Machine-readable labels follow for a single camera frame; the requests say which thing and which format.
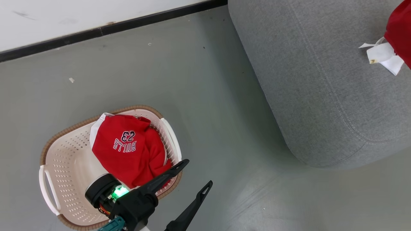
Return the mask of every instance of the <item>laundry basket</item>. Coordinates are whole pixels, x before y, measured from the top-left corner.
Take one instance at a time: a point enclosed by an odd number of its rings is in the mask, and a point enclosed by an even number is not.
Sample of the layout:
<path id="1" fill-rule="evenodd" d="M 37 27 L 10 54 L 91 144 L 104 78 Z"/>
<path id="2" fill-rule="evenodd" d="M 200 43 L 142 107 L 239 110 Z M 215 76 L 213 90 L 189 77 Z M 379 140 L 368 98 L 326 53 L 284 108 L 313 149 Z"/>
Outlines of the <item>laundry basket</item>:
<path id="1" fill-rule="evenodd" d="M 110 113 L 143 116 L 151 120 L 151 126 L 159 132 L 172 165 L 181 161 L 174 131 L 157 110 L 136 105 Z M 75 230 L 97 229 L 108 221 L 84 196 L 88 186 L 107 173 L 90 147 L 90 129 L 98 118 L 85 120 L 53 136 L 45 145 L 40 158 L 39 183 L 44 200 L 64 225 Z M 175 189 L 181 174 L 156 193 L 158 199 Z M 48 193 L 45 178 L 54 200 Z"/>

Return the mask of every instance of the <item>gray floor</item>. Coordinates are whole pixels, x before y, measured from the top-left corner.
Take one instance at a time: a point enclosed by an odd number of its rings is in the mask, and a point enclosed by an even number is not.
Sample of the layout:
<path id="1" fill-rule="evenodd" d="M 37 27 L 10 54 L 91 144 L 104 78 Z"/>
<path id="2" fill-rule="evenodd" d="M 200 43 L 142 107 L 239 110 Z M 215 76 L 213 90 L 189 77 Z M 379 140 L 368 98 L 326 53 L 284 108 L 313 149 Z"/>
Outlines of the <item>gray floor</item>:
<path id="1" fill-rule="evenodd" d="M 209 180 L 189 230 L 411 229 L 410 150 L 350 171 L 301 164 L 220 7 L 0 64 L 1 230 L 69 230 L 39 190 L 43 145 L 77 122 L 134 104 L 158 109 L 191 161 L 150 218 L 153 231 Z"/>

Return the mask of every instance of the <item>teal connector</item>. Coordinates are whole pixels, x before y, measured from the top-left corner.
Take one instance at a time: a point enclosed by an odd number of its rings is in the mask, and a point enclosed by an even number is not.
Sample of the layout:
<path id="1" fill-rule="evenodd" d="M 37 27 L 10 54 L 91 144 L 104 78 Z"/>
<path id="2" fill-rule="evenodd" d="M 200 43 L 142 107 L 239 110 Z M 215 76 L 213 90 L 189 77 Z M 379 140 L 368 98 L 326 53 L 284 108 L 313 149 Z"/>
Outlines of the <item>teal connector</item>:
<path id="1" fill-rule="evenodd" d="M 120 216 L 114 218 L 114 220 L 101 227 L 98 231 L 120 231 L 124 228 L 126 222 Z"/>

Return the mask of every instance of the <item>red cloth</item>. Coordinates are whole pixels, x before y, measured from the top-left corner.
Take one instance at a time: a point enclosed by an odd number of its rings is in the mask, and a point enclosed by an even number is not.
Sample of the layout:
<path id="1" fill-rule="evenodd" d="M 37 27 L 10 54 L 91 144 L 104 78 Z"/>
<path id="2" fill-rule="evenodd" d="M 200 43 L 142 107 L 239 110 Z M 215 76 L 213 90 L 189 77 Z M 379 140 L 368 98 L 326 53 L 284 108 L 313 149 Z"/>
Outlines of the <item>red cloth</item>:
<path id="1" fill-rule="evenodd" d="M 388 19 L 385 39 L 411 67 L 411 0 L 403 1 Z"/>
<path id="2" fill-rule="evenodd" d="M 103 114 L 91 129 L 94 155 L 130 188 L 144 185 L 171 168 L 160 135 L 150 123 L 144 117 Z"/>

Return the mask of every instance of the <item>gray cushion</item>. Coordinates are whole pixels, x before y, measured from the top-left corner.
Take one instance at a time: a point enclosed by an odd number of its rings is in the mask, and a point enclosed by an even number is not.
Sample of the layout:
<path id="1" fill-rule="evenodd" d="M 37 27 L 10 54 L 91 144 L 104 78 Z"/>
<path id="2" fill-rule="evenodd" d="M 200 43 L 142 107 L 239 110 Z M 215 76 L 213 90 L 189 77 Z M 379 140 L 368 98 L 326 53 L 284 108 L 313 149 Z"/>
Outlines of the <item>gray cushion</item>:
<path id="1" fill-rule="evenodd" d="M 370 65 L 400 0 L 229 0 L 284 139 L 302 162 L 353 168 L 410 144 L 411 71 Z"/>

